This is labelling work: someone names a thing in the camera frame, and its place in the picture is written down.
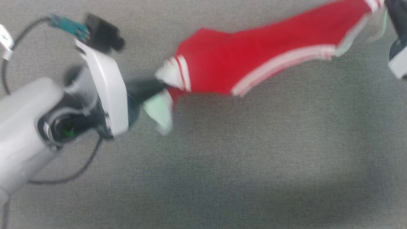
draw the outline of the red garment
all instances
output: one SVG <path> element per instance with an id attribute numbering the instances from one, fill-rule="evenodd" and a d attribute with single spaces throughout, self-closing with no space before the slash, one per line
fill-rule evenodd
<path id="1" fill-rule="evenodd" d="M 342 55 L 384 0 L 340 0 L 282 22 L 228 34 L 200 29 L 156 77 L 186 92 L 243 96 L 284 69 Z"/>

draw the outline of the black cable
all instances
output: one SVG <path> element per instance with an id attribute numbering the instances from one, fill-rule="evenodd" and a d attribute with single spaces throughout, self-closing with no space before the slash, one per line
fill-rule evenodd
<path id="1" fill-rule="evenodd" d="M 29 24 L 24 30 L 23 32 L 21 32 L 21 34 L 17 37 L 17 39 L 14 41 L 14 45 L 11 48 L 11 50 L 15 50 L 15 48 L 18 46 L 18 44 L 27 36 L 27 34 L 29 32 L 31 32 L 31 30 L 35 27 L 37 27 L 38 25 L 45 23 L 45 22 L 50 22 L 51 18 L 49 17 L 44 17 L 44 18 L 40 18 L 34 22 L 32 22 L 31 24 Z M 4 90 L 6 91 L 6 94 L 10 94 L 10 89 L 9 86 L 7 84 L 7 79 L 6 79 L 6 69 L 7 69 L 7 65 L 8 65 L 8 61 L 7 60 L 3 60 L 2 63 L 2 70 L 1 70 L 1 78 L 2 78 L 2 83 L 3 83 L 3 87 Z"/>
<path id="2" fill-rule="evenodd" d="M 61 185 L 61 184 L 66 184 L 70 181 L 77 179 L 82 174 L 84 174 L 86 172 L 86 170 L 88 169 L 88 167 L 90 166 L 90 164 L 92 164 L 102 142 L 103 142 L 103 138 L 99 137 L 98 142 L 96 143 L 96 146 L 93 149 L 92 154 L 90 155 L 90 158 L 88 159 L 86 164 L 82 167 L 82 169 L 79 170 L 79 172 L 75 173 L 74 175 L 71 175 L 69 177 L 63 178 L 61 180 L 56 180 L 56 181 L 29 181 L 28 183 L 30 185 Z"/>
<path id="3" fill-rule="evenodd" d="M 9 213 L 10 213 L 10 201 L 3 205 L 3 219 L 1 229 L 7 229 L 9 224 Z"/>

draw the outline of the gray background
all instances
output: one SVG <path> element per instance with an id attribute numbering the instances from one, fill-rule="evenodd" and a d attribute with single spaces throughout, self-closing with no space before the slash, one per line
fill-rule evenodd
<path id="1" fill-rule="evenodd" d="M 0 23 L 15 36 L 49 12 L 79 21 L 93 12 L 121 28 L 127 47 L 113 56 L 128 79 L 151 75 L 200 27 L 234 32 L 325 2 L 1 0 Z M 387 69 L 393 29 L 370 44 L 369 34 L 343 57 L 288 69 L 245 98 L 186 97 L 167 137 L 143 113 L 79 180 L 16 194 L 10 229 L 407 228 L 407 85 Z M 72 37 L 43 26 L 15 53 L 11 89 L 60 82 L 80 62 Z M 75 172 L 96 137 L 70 145 L 38 178 Z"/>

